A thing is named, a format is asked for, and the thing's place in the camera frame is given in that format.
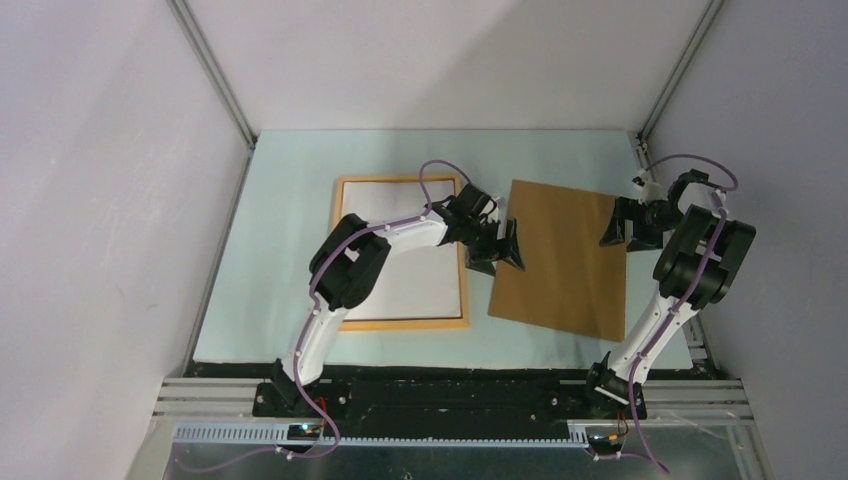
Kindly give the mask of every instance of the purple cable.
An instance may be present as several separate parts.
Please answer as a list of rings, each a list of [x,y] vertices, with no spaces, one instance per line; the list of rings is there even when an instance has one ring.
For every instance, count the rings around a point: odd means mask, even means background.
[[[236,463],[244,460],[247,457],[252,457],[252,456],[257,455],[259,453],[273,452],[275,450],[277,450],[277,447],[256,448],[256,449],[250,450],[248,452],[242,453],[241,455],[239,455],[235,458],[227,460],[224,463],[219,463],[218,465],[213,465],[211,467],[189,467],[188,465],[183,465],[182,462],[180,462],[179,458],[174,458],[174,463],[176,463],[178,467],[180,467],[182,470],[184,470],[188,473],[198,473],[198,474],[199,473],[212,473],[212,472],[217,472],[218,470],[223,470],[223,469],[225,469],[225,468],[227,468],[231,465],[235,465]]]
[[[693,155],[691,153],[675,153],[674,155],[669,155],[667,157],[663,157],[663,158],[657,160],[656,162],[648,165],[648,168],[646,168],[645,171],[650,171],[651,169],[653,169],[657,165],[664,163],[664,162],[667,162],[667,161],[669,161],[673,158],[689,158],[689,159],[692,159],[692,160],[699,160],[699,161],[704,162],[704,163],[709,163],[710,165],[712,165],[712,166],[718,168],[719,170],[721,170],[722,172],[724,172],[725,175],[730,177],[730,181],[733,182],[733,185],[731,185],[729,187],[719,186],[718,187],[719,190],[724,191],[724,192],[732,192],[732,191],[736,190],[737,188],[739,188],[739,180],[736,179],[736,175],[734,175],[733,172],[731,172],[729,168],[727,168],[724,165],[722,165],[721,163],[713,160],[712,158],[702,157],[700,155]]]
[[[280,451],[286,452],[286,456],[289,459],[291,459],[291,458],[320,458],[320,457],[323,457],[325,455],[329,455],[336,448],[339,447],[339,443],[341,443],[341,432],[339,432],[338,425],[336,425],[336,422],[334,422],[333,419],[330,418],[330,416],[327,414],[327,412],[325,412],[321,407],[319,407],[318,404],[316,404],[315,401],[312,399],[312,397],[310,397],[309,394],[306,393],[306,389],[303,387],[303,382],[300,380],[300,369],[298,368],[298,364],[299,364],[299,360],[300,360],[299,353],[300,353],[301,349],[303,348],[303,342],[306,340],[306,333],[309,331],[309,327],[312,326],[312,322],[315,320],[315,313],[314,312],[317,311],[318,308],[320,307],[318,296],[315,293],[316,289],[318,288],[318,282],[324,276],[324,273],[327,272],[327,269],[330,267],[330,265],[333,263],[333,261],[335,261],[335,259],[338,258],[339,255],[341,255],[345,251],[345,249],[347,249],[347,247],[350,246],[351,243],[355,242],[357,238],[359,238],[359,237],[361,237],[361,236],[363,236],[367,233],[371,233],[371,232],[375,232],[377,230],[385,229],[387,226],[389,228],[395,228],[395,227],[399,227],[399,226],[402,226],[402,225],[406,225],[408,223],[417,221],[422,216],[425,216],[425,215],[429,214],[431,211],[433,211],[433,201],[430,198],[430,192],[427,191],[427,187],[426,187],[426,185],[424,185],[424,169],[426,169],[428,166],[436,164],[436,163],[446,165],[446,166],[456,170],[457,173],[459,173],[462,176],[462,178],[465,179],[466,182],[471,183],[471,179],[468,177],[468,175],[466,175],[466,173],[464,171],[462,171],[461,168],[457,167],[456,165],[452,164],[451,162],[448,162],[447,160],[434,159],[434,160],[428,160],[428,161],[424,162],[421,165],[421,168],[418,170],[418,184],[421,185],[421,191],[424,193],[424,198],[427,200],[427,204],[424,207],[424,211],[417,214],[417,215],[413,215],[409,218],[404,218],[404,219],[401,219],[401,220],[395,220],[393,222],[387,222],[387,223],[382,223],[382,224],[379,224],[379,225],[374,225],[374,226],[364,228],[364,229],[359,230],[358,232],[354,233],[353,235],[348,237],[344,242],[342,242],[341,245],[339,245],[335,250],[333,250],[333,253],[331,253],[330,256],[327,257],[327,259],[324,261],[324,263],[322,263],[321,266],[318,268],[318,270],[315,272],[315,275],[313,275],[312,281],[309,284],[309,297],[312,299],[312,302],[313,302],[312,303],[312,311],[309,314],[309,317],[306,319],[306,323],[304,323],[303,329],[300,331],[300,336],[297,338],[297,343],[295,344],[295,349],[294,349],[295,350],[295,356],[294,356],[294,359],[292,361],[292,370],[294,370],[294,384],[297,387],[297,391],[300,392],[300,395],[303,397],[303,399],[306,401],[306,403],[310,407],[312,407],[312,409],[315,410],[318,413],[318,415],[320,415],[321,418],[323,418],[324,421],[327,422],[327,425],[329,425],[330,428],[333,430],[333,437],[334,437],[333,438],[333,445],[329,449],[324,450],[323,452],[318,452],[318,453],[314,453],[314,454],[292,452],[291,450],[286,450],[286,449],[284,449],[282,447],[278,447],[278,446],[261,447],[261,448],[257,448],[255,450],[251,450],[249,452],[246,452],[242,455],[239,455],[236,458],[228,460],[228,461],[221,463],[219,465],[215,465],[215,466],[212,466],[212,467],[205,467],[205,468],[188,467],[188,466],[180,463],[179,459],[175,459],[175,463],[181,469],[183,469],[187,472],[190,472],[190,473],[214,472],[214,471],[217,471],[217,470],[220,470],[220,469],[223,469],[223,468],[227,468],[227,467],[229,467],[229,466],[231,466],[235,463],[238,463],[241,460],[244,460],[245,458],[251,457],[253,455],[256,455],[256,454],[259,454],[259,453],[265,453],[265,452],[274,452],[274,451],[277,451],[277,449],[280,449]]]

